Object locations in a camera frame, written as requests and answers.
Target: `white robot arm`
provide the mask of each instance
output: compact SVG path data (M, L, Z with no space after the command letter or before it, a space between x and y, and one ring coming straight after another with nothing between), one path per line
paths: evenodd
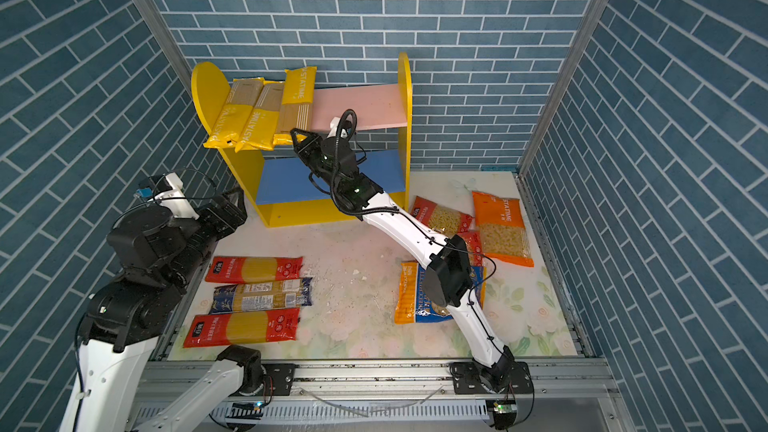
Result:
M413 219L360 172L360 161L350 148L357 127L353 110L334 119L331 127L328 137L291 131L293 151L310 168L310 179L317 176L328 184L327 193L341 212L381 229L418 260L426 270L427 297L451 312L469 342L482 384L489 391L506 390L516 363L477 303L466 244L457 235L448 238Z

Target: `pasta package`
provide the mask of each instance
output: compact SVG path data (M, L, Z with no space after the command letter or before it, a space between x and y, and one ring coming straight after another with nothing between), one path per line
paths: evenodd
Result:
M291 129L310 129L316 74L317 67L286 70L283 102L280 104L280 118L277 121L273 140L275 146L293 145Z
M312 278L255 284L225 285L214 289L210 314L267 311L312 305Z
M299 309L234 312L232 314L196 315L184 340L184 346L261 344L295 341Z
M533 267L531 245L520 212L519 198L473 192L475 216L484 253L511 264Z
M299 278L304 258L285 257L214 257L206 282L250 284Z
M219 118L216 119L214 129L203 147L207 149L235 147L263 88L264 79L236 80L232 84Z
M264 85L254 110L245 122L240 141L235 151L274 150L272 145L277 123L280 120L280 103L283 100L283 83L272 82Z
M474 252L469 254L470 265L482 265L482 246L480 243L480 235L476 232L459 232L458 236L464 239L467 245L467 252Z
M450 207L438 206L433 201L418 196L413 201L411 215L430 229L449 237L469 230L473 219L469 214Z
M483 280L483 266L472 267L472 283ZM404 262L400 274L400 294L395 308L396 324L414 324L420 322L444 322L452 320L451 313L429 300L424 293L426 270L418 262ZM475 289L475 294L482 307L485 300L485 284Z

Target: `metal frame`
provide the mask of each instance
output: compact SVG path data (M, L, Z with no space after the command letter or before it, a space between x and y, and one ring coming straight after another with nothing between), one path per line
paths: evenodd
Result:
M150 32L160 45L160 49L165 54L170 66L174 68L176 75L178 75L181 85L187 90L187 93L192 96L192 72L190 70L187 60L184 58L184 54L181 53L178 43L173 34L170 33L168 25L165 23L163 16L160 14L158 5L154 0L132 0L134 5L144 19L144 22L149 27Z
M531 140L528 142L528 147L523 152L523 157L520 160L520 166L518 168L520 176L525 176L528 169L531 167L533 158L536 156L536 152L544 139L544 134L547 133L549 124L552 123L554 114L557 113L558 107L560 107L565 91L568 88L568 85L571 84L574 72L576 72L576 66L578 66L584 51L587 49L587 45L589 45L592 33L598 28L598 22L600 21L600 17L603 15L603 11L605 11L605 6L607 4L608 0L590 0L589 6L587 6L587 10L584 12L584 17L581 19L581 25L578 28L573 45L571 45L571 48L568 50L558 79L554 83L552 91L549 93L549 98L547 98L547 101L544 104L542 114L536 122L536 127L531 134Z
M568 285L565 283L565 277L563 276L560 265L558 264L558 260L552 251L552 245L550 244L549 237L547 236L547 233L544 230L544 226L542 224L542 216L539 215L538 208L533 202L533 197L528 187L528 183L524 177L520 176L515 177L515 182L518 186L518 190L520 191L520 198L523 202L523 207L525 207L525 211L531 223L531 228L533 229L533 233L536 236L536 242L538 243L539 249L542 251L544 263L547 265L547 270L549 271L550 277L552 278L554 291L558 296L561 307L563 308L563 315L565 316L565 320L574 326L576 335L581 342L581 347L584 349L584 355L587 357L594 357L594 348L589 341L587 332L584 330L584 322L582 322L581 318L579 317L578 310L576 309L576 303L574 302L573 296L568 290Z
M296 406L300 413L308 404L322 400L341 402L348 407L359 404L398 404L403 401L426 400L427 405L456 404L461 401L496 399L501 394L456 395L448 366L469 359L371 359L371 360L297 360L291 394L275 396L273 407ZM534 382L535 400L550 398L597 399L610 432L634 430L618 387L602 358L531 358L526 360ZM169 403L203 377L212 361L165 361L148 363L141 377L131 411L131 420L146 417L147 409L157 410ZM265 360L265 364L279 363ZM523 409L530 407L533 397L518 394ZM228 398L216 409L225 413L233 402L243 397ZM286 417L286 422L296 418Z

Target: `pink shelf board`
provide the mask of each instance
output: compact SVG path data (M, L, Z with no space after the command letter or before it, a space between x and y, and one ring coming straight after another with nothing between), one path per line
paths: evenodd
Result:
M333 117L347 109L357 112L358 130L405 127L408 123L399 86L393 83L315 90L311 129L328 132Z

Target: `blue brick wallpaper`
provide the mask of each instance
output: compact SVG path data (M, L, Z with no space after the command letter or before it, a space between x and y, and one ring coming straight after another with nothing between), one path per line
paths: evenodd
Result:
M610 0L526 180L643 430L768 430L768 0Z
M136 181L231 175L130 0L0 0L0 24L0 430L56 430Z
M319 86L396 82L412 59L412 167L512 168L589 0L155 0L191 66ZM369 149L397 147L388 131ZM282 155L284 151L273 155Z

